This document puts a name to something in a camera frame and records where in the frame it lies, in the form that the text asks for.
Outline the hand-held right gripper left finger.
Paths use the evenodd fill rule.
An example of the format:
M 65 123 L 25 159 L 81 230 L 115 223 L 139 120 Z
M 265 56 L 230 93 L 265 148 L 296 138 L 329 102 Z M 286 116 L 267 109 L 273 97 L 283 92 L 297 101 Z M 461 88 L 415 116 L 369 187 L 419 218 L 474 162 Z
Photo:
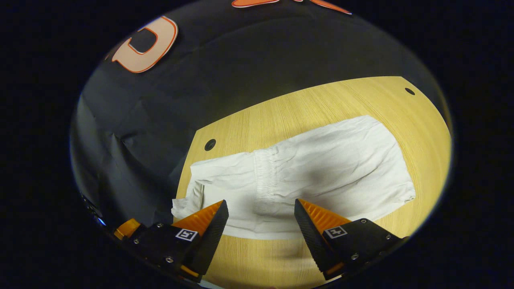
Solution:
M 229 218 L 225 200 L 177 222 L 143 225 L 123 245 L 161 273 L 195 283 L 207 274 Z

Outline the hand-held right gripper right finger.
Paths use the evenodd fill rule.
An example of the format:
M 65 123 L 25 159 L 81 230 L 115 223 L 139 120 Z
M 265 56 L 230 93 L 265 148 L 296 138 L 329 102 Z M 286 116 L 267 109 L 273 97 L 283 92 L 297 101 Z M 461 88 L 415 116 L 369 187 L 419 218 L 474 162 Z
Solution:
M 367 218 L 350 221 L 303 199 L 295 200 L 294 217 L 327 281 L 357 275 L 408 241 Z

